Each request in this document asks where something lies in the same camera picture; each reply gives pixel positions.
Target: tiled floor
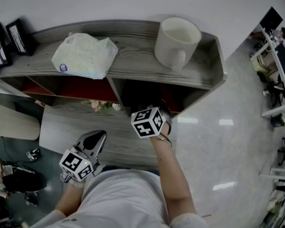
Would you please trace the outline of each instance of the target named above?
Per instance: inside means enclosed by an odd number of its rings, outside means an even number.
[[[260,113],[268,104],[264,88],[248,60],[245,41],[226,61],[227,82],[180,118],[177,158],[190,184],[194,203],[210,227],[257,227],[266,215],[272,180],[258,176],[269,169],[285,128],[273,129]],[[12,158],[26,160],[38,142],[6,139]],[[49,213],[62,193],[60,155],[42,149],[43,157],[30,166],[48,182],[39,207],[25,205],[24,195],[8,201],[14,217],[31,225]],[[8,160],[0,138],[0,156]]]

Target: sleeve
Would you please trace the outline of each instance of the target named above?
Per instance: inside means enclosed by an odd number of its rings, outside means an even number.
[[[206,221],[197,214],[188,213],[175,217],[170,226],[172,228],[207,228]]]
[[[54,210],[30,228],[45,228],[65,219],[66,216],[59,210]]]

